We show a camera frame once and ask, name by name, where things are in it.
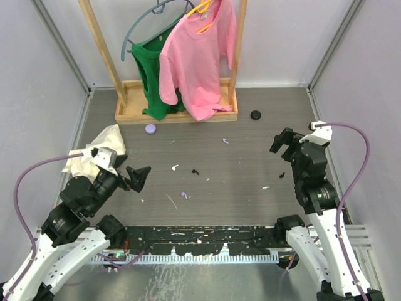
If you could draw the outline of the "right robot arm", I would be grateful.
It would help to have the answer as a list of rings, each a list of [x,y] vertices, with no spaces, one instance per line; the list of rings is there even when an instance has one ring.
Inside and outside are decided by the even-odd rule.
[[[338,197],[326,178],[331,127],[317,121],[310,123],[308,135],[286,127],[274,137],[270,152],[287,146],[281,157],[291,164],[296,199],[318,241],[312,239],[298,215],[278,218],[274,237],[280,246],[292,247],[304,262],[317,285],[317,300],[383,300],[382,292],[365,278],[353,252],[343,219],[345,199]]]

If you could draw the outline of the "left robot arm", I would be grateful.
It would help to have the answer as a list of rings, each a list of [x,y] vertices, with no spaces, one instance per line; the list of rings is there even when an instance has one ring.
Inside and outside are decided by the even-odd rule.
[[[1,285],[3,300],[51,300],[68,277],[89,259],[108,247],[119,248],[124,244],[125,226],[116,217],[106,215],[83,242],[65,257],[61,256],[89,227],[89,218],[118,188],[140,192],[151,168],[126,170],[128,177],[101,169],[94,181],[76,176],[67,182],[60,192],[61,204],[49,213],[24,264]]]

